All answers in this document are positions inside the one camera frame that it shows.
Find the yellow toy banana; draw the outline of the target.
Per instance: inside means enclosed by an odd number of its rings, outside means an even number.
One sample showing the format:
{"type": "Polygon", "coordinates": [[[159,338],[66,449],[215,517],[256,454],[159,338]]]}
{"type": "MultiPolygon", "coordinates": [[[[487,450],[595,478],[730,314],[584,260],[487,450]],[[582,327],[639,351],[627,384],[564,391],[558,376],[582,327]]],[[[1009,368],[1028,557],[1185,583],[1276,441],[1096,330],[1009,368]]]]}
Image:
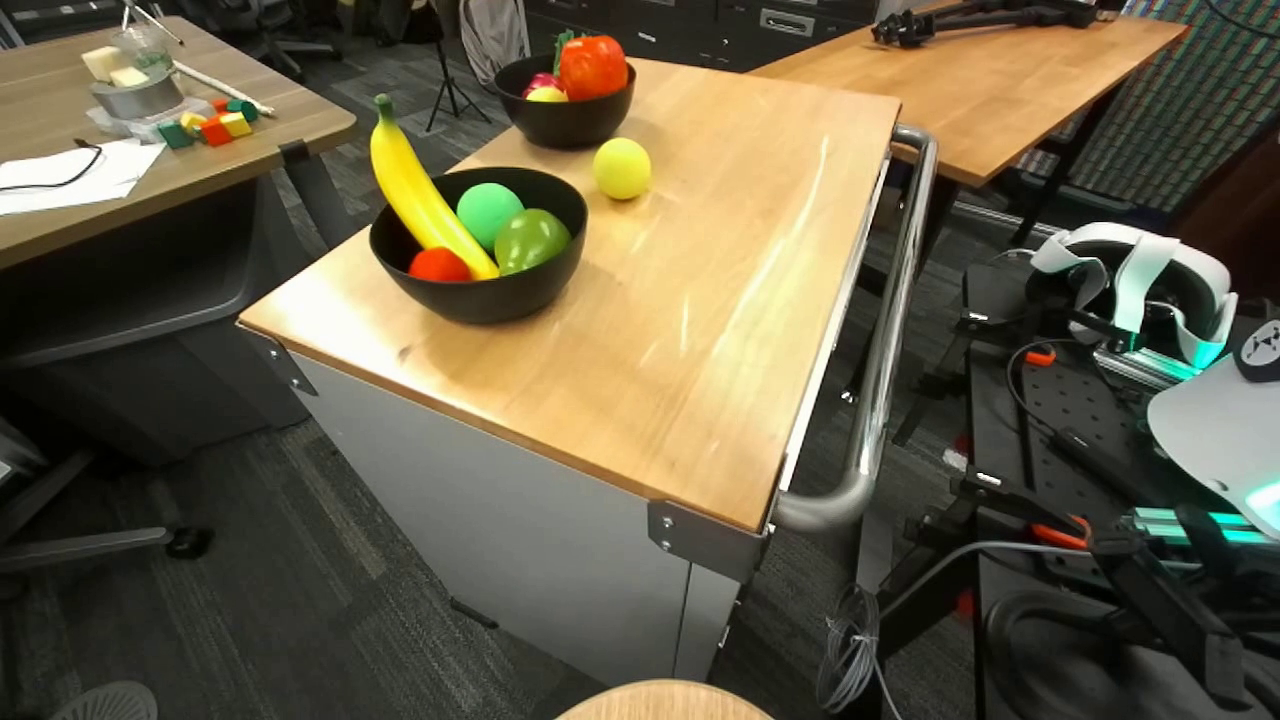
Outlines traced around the yellow toy banana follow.
{"type": "Polygon", "coordinates": [[[420,249],[449,249],[460,257],[476,280],[495,280],[495,260],[467,237],[454,202],[440,196],[436,178],[416,154],[416,142],[396,121],[387,92],[378,97],[378,125],[368,134],[368,164],[379,196],[401,214],[420,249]]]}

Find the yellow green toy apple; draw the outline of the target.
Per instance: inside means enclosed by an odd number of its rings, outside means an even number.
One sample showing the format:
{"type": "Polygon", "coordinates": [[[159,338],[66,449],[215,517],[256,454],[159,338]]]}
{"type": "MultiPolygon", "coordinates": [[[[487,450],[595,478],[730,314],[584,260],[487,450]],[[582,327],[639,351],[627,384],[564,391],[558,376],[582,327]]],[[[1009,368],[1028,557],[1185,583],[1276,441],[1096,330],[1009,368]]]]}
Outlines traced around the yellow green toy apple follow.
{"type": "Polygon", "coordinates": [[[527,88],[523,101],[531,101],[531,105],[570,105],[570,97],[558,84],[538,84],[538,88],[527,88]]]}

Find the green toy ball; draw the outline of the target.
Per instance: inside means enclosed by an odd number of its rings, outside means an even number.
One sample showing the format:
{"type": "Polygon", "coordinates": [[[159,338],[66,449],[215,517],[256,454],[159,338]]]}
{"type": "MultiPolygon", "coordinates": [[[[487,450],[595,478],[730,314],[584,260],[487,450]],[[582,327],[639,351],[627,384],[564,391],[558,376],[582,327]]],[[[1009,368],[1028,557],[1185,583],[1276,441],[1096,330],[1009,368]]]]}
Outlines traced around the green toy ball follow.
{"type": "Polygon", "coordinates": [[[472,183],[460,200],[457,200],[457,218],[467,228],[467,237],[480,249],[492,249],[495,237],[523,210],[523,200],[508,186],[508,183],[472,183]]]}

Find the white paper sheets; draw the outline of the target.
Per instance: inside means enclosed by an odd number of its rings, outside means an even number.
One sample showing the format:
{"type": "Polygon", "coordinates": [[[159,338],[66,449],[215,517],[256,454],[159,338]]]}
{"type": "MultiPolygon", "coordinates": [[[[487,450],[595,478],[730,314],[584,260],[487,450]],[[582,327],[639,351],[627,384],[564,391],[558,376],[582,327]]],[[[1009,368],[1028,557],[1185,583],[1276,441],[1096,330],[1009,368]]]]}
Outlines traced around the white paper sheets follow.
{"type": "Polygon", "coordinates": [[[159,142],[109,138],[0,164],[0,214],[125,200],[164,154],[159,142]]]}

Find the red toy strawberry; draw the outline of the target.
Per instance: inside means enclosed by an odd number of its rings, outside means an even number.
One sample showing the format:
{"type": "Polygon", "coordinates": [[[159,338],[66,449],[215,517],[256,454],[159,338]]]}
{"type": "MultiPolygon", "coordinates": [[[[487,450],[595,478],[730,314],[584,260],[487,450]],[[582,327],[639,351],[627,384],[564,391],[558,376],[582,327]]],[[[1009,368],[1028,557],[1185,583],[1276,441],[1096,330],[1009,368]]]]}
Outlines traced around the red toy strawberry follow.
{"type": "Polygon", "coordinates": [[[467,282],[472,280],[472,267],[454,257],[449,249],[426,249],[412,264],[410,264],[410,274],[412,280],[426,280],[426,282],[467,282]]]}

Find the black bowl with pepper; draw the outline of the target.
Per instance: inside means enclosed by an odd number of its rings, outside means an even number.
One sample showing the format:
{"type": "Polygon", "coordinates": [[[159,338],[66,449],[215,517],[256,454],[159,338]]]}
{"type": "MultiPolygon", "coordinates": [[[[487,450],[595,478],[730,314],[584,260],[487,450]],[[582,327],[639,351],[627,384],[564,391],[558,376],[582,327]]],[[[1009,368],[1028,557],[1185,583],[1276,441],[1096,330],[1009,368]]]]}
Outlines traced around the black bowl with pepper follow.
{"type": "Polygon", "coordinates": [[[606,142],[624,125],[632,106],[632,88],[620,88],[601,101],[545,105],[545,101],[531,101],[527,88],[550,68],[553,68],[550,54],[527,54],[495,70],[495,97],[508,121],[523,130],[527,142],[540,142],[540,146],[582,152],[582,146],[606,142]]]}

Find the round wooden stool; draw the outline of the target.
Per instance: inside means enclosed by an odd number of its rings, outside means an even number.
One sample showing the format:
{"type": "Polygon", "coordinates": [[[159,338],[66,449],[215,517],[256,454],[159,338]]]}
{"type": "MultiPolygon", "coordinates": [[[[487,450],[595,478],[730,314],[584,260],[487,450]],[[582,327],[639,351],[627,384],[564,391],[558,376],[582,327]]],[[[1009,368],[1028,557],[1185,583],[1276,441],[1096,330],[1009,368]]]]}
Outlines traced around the round wooden stool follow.
{"type": "Polygon", "coordinates": [[[606,686],[558,720],[771,720],[751,700],[702,679],[632,679],[606,686]]]}

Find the colourful toy blocks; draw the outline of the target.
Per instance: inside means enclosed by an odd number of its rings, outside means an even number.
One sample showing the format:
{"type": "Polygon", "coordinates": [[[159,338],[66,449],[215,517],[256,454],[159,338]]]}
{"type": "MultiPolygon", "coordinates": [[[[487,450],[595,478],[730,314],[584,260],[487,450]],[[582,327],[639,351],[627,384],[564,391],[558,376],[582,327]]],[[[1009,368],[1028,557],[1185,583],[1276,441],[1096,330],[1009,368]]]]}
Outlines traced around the colourful toy blocks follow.
{"type": "Polygon", "coordinates": [[[207,110],[186,106],[181,115],[169,115],[158,125],[158,134],[169,146],[192,146],[192,142],[233,142],[256,130],[260,106],[245,97],[220,101],[207,110]]]}

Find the white vr headset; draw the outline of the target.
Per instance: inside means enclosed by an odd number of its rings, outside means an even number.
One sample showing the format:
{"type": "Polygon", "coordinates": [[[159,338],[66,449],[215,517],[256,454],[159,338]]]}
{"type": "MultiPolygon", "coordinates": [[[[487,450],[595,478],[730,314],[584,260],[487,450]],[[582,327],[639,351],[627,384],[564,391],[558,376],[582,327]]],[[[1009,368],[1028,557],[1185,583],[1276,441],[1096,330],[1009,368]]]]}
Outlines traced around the white vr headset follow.
{"type": "Polygon", "coordinates": [[[1105,330],[1096,358],[1107,373],[1185,384],[1227,348],[1240,303],[1231,272],[1177,237],[1094,218],[1051,232],[1028,267],[1105,330]]]}

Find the white tool cart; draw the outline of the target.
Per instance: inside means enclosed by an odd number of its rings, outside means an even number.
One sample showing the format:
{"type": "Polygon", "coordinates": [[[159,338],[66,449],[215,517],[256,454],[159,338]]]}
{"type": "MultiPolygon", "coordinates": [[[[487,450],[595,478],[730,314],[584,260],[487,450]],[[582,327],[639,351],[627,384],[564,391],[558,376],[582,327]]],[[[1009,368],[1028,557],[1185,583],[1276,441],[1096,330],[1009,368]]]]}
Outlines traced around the white tool cart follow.
{"type": "Polygon", "coordinates": [[[284,338],[293,384],[449,595],[588,674],[702,674],[763,550],[763,495],[723,510],[646,477],[624,416],[508,330],[284,338]]]}

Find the yellow toy lemon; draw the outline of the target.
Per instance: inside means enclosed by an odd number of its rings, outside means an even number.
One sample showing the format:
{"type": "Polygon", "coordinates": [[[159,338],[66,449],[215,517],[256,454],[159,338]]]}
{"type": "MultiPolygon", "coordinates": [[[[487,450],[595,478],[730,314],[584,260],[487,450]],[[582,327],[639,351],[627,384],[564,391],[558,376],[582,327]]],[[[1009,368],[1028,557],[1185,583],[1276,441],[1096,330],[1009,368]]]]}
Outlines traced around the yellow toy lemon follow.
{"type": "Polygon", "coordinates": [[[606,138],[594,154],[595,186],[608,200],[636,200],[653,186],[653,154],[639,138],[606,138]]]}

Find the green toy pear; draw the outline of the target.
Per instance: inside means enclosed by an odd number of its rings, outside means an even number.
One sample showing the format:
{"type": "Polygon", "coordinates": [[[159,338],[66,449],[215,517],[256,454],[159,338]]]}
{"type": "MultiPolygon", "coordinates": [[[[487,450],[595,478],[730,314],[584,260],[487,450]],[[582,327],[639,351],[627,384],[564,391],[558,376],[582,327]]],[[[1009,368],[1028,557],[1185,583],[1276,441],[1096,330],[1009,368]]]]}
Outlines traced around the green toy pear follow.
{"type": "Polygon", "coordinates": [[[560,214],[545,208],[523,208],[502,237],[495,237],[495,264],[504,274],[540,267],[545,260],[570,249],[570,228],[560,214]]]}

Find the orange toy bell pepper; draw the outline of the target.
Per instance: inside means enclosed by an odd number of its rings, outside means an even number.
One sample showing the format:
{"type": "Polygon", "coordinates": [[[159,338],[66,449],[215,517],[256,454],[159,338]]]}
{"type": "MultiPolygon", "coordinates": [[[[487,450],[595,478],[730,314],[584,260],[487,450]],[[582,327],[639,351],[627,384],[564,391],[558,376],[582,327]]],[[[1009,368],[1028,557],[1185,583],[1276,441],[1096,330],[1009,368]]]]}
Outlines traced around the orange toy bell pepper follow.
{"type": "Polygon", "coordinates": [[[558,46],[558,84],[570,101],[606,101],[627,84],[627,54],[618,35],[573,35],[558,46]]]}

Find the black bowl with banana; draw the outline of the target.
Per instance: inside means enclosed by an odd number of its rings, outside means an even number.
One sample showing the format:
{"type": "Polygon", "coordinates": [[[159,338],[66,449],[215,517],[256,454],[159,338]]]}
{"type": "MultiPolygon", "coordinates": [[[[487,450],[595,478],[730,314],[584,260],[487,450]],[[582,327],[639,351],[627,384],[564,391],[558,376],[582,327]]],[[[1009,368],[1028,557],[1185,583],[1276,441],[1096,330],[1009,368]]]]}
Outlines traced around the black bowl with banana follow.
{"type": "Polygon", "coordinates": [[[467,168],[392,200],[368,237],[379,267],[426,309],[460,325],[545,311],[584,251],[588,202],[560,174],[467,168]]]}

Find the wooden office desk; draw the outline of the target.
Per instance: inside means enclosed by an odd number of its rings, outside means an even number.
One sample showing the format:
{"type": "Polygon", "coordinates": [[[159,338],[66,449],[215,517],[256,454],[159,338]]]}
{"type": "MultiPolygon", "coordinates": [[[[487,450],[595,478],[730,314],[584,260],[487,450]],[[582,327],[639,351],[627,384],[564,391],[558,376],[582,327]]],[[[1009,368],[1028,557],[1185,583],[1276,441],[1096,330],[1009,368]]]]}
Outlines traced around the wooden office desk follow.
{"type": "Polygon", "coordinates": [[[91,174],[106,174],[129,173],[139,154],[151,154],[151,168],[115,200],[0,214],[0,267],[256,178],[279,168],[287,152],[320,154],[353,138],[357,115],[342,105],[329,105],[313,88],[271,70],[186,15],[169,15],[169,32],[181,40],[181,63],[252,97],[269,106],[269,121],[260,121],[252,134],[215,146],[115,142],[88,121],[91,92],[88,68],[80,63],[85,51],[112,43],[115,28],[3,46],[0,159],[47,159],[72,152],[72,168],[91,164],[91,174]]]}

